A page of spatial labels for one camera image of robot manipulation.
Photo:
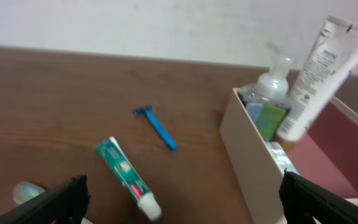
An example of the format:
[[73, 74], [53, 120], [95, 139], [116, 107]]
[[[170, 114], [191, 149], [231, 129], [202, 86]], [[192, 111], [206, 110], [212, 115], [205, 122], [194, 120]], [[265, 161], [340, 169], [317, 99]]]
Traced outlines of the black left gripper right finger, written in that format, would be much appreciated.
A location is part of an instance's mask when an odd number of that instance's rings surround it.
[[284, 172], [279, 197], [288, 224], [358, 224], [357, 205], [294, 172]]

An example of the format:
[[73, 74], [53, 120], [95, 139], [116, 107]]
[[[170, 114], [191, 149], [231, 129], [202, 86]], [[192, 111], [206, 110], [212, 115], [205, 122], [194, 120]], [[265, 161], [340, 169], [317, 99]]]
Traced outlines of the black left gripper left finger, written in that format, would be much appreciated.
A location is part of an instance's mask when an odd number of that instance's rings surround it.
[[87, 176], [76, 175], [0, 216], [0, 224], [80, 224], [90, 203]]

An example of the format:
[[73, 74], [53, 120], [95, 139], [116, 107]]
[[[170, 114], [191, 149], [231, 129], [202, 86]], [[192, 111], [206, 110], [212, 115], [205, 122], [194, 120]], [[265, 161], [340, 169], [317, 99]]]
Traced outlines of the green toothbrush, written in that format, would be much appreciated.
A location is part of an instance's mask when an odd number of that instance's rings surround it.
[[13, 200], [16, 204], [23, 203], [45, 192], [45, 189], [30, 182], [19, 182], [13, 189]]

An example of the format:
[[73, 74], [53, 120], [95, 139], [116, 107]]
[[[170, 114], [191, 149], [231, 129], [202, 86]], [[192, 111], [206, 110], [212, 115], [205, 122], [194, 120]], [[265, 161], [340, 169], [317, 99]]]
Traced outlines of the small white green packet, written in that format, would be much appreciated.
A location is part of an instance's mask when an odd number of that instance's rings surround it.
[[277, 142], [266, 142], [267, 149], [270, 152], [274, 162], [281, 170], [282, 173], [285, 171], [294, 172], [298, 174], [295, 166], [291, 162], [290, 158], [287, 156], [286, 152], [283, 150], [281, 145]]

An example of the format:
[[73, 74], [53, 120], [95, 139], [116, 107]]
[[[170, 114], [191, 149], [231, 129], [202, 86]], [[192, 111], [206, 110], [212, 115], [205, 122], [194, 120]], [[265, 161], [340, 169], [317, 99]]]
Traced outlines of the clear foam soap pump bottle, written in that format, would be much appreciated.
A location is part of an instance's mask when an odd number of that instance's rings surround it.
[[256, 83], [244, 85], [237, 94], [264, 141], [271, 141], [277, 128], [291, 110], [287, 97], [288, 73], [294, 58], [272, 42], [266, 43], [272, 56], [269, 70]]

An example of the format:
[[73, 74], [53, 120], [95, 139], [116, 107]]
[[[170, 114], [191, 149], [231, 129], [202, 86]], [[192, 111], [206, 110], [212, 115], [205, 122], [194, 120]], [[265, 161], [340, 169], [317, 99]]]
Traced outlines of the white lotion tube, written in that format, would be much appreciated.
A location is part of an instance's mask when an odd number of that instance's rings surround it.
[[297, 142], [358, 64], [358, 24], [329, 16], [288, 93], [291, 110], [276, 137]]

